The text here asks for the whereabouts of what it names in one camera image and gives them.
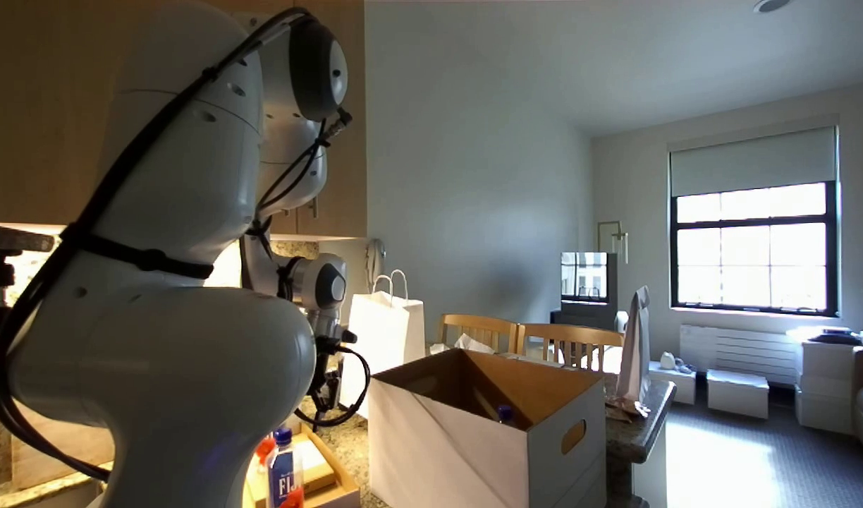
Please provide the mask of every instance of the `chair back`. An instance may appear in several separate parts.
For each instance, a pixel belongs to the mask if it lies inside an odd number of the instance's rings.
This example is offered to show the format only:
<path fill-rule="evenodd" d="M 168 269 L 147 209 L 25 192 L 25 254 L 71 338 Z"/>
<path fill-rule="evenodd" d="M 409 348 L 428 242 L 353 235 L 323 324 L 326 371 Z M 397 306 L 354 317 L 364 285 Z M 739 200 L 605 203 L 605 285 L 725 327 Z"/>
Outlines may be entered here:
<path fill-rule="evenodd" d="M 460 338 L 480 343 L 491 348 L 491 352 L 512 352 L 518 338 L 518 324 L 497 317 L 445 313 L 439 320 L 439 344 L 466 348 L 456 344 Z"/>
<path fill-rule="evenodd" d="M 618 372 L 618 368 L 605 365 L 605 351 L 624 348 L 624 333 L 582 324 L 522 324 L 515 344 L 515 352 L 532 362 Z"/>

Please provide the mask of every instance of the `open cardboard box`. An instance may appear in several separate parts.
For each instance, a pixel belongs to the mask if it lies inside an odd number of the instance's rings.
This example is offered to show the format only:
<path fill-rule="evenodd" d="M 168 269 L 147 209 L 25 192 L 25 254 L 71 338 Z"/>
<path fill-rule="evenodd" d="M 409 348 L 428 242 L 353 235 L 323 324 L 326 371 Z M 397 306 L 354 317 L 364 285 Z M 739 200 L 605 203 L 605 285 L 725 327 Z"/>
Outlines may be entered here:
<path fill-rule="evenodd" d="M 370 489 L 390 505 L 605 505 L 591 372 L 449 351 L 377 372 L 370 391 Z"/>

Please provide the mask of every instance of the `gray floor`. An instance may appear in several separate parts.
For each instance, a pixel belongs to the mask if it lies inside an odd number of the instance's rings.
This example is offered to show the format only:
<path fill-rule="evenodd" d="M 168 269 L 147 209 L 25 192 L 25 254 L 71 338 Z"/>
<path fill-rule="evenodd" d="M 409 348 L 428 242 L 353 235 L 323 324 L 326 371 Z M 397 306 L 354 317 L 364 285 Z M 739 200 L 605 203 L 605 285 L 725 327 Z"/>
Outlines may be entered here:
<path fill-rule="evenodd" d="M 670 508 L 863 508 L 859 443 L 797 427 L 787 402 L 770 422 L 675 406 L 665 433 Z"/>

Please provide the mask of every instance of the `cord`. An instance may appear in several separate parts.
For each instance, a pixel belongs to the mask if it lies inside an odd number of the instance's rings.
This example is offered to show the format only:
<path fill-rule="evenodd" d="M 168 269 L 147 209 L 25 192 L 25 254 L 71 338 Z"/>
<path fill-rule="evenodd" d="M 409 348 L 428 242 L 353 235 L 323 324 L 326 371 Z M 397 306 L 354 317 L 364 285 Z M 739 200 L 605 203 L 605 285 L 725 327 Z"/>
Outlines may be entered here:
<path fill-rule="evenodd" d="M 302 179 L 311 172 L 314 162 L 319 158 L 319 149 L 322 148 L 329 148 L 329 139 L 339 137 L 346 125 L 353 121 L 353 117 L 339 107 L 339 118 L 326 128 L 323 121 L 319 125 L 319 137 L 315 142 L 302 149 L 291 163 L 288 170 L 261 192 L 260 197 L 260 209 L 267 209 L 280 200 L 285 200 L 298 183 Z M 270 197 L 270 192 L 277 192 L 283 186 L 283 182 L 302 163 L 302 170 L 297 172 L 297 179 L 277 196 Z"/>
<path fill-rule="evenodd" d="M 311 424 L 314 429 L 319 429 L 319 427 L 340 427 L 343 422 L 349 422 L 359 413 L 359 406 L 364 405 L 364 399 L 370 392 L 370 382 L 371 382 L 370 362 L 360 352 L 354 352 L 349 348 L 340 348 L 340 344 L 335 348 L 335 352 L 346 352 L 346 355 L 359 358 L 359 365 L 364 368 L 364 391 L 359 392 L 359 399 L 340 415 L 335 415 L 329 422 L 322 422 L 322 413 L 315 413 L 315 419 L 308 419 L 302 409 L 292 409 L 297 419 Z"/>
<path fill-rule="evenodd" d="M 261 209 L 273 207 L 277 200 L 283 200 L 283 197 L 308 176 L 308 170 L 314 168 L 315 152 L 319 152 L 319 139 L 315 139 L 308 149 L 302 149 L 302 152 L 288 163 L 288 170 L 261 192 L 256 209 L 261 213 Z M 285 186 L 285 192 L 283 192 L 280 197 L 267 197 L 267 196 L 297 170 L 297 163 L 305 162 L 305 158 L 308 158 L 308 163 L 305 163 L 305 170 L 297 176 L 297 182 L 292 182 L 291 186 Z M 256 218 L 254 218 L 252 232 L 260 235 L 260 242 L 264 245 L 264 251 L 270 251 L 264 235 L 267 235 L 273 218 L 267 216 L 267 218 L 260 221 L 260 213 L 256 213 Z"/>
<path fill-rule="evenodd" d="M 74 235 L 89 235 L 98 218 L 106 213 L 111 200 L 118 196 L 129 172 L 139 168 L 139 162 L 151 149 L 151 145 L 164 137 L 164 129 L 184 114 L 184 107 L 208 84 L 213 82 L 232 63 L 243 59 L 246 55 L 256 52 L 273 28 L 291 25 L 311 15 L 305 8 L 285 8 L 264 19 L 256 32 L 252 32 L 235 52 L 228 52 L 213 67 L 205 67 L 185 90 L 180 90 L 168 105 L 151 117 L 144 129 L 122 149 L 122 155 L 113 162 L 101 183 L 95 186 L 94 197 L 81 209 L 80 221 L 71 225 Z M 0 422 L 3 427 L 25 440 L 30 448 L 56 457 L 60 464 L 94 478 L 105 481 L 111 472 L 89 465 L 84 460 L 75 460 L 56 448 L 51 440 L 46 440 L 16 409 L 10 385 L 9 385 L 9 352 L 22 330 L 25 320 L 39 309 L 39 303 L 47 296 L 47 292 L 60 282 L 61 272 L 80 251 L 75 242 L 61 241 L 60 248 L 46 261 L 46 265 L 37 272 L 37 276 L 27 282 L 27 289 L 15 303 L 9 320 L 0 330 Z"/>

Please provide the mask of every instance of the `cabinet door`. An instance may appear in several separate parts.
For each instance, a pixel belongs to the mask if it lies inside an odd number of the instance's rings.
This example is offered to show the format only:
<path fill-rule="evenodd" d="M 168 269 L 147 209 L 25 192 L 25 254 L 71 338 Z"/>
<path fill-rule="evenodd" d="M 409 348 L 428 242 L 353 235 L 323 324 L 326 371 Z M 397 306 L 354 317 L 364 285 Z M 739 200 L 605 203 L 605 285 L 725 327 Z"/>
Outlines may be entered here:
<path fill-rule="evenodd" d="M 84 207 L 133 11 L 0 0 L 0 221 L 68 224 Z"/>

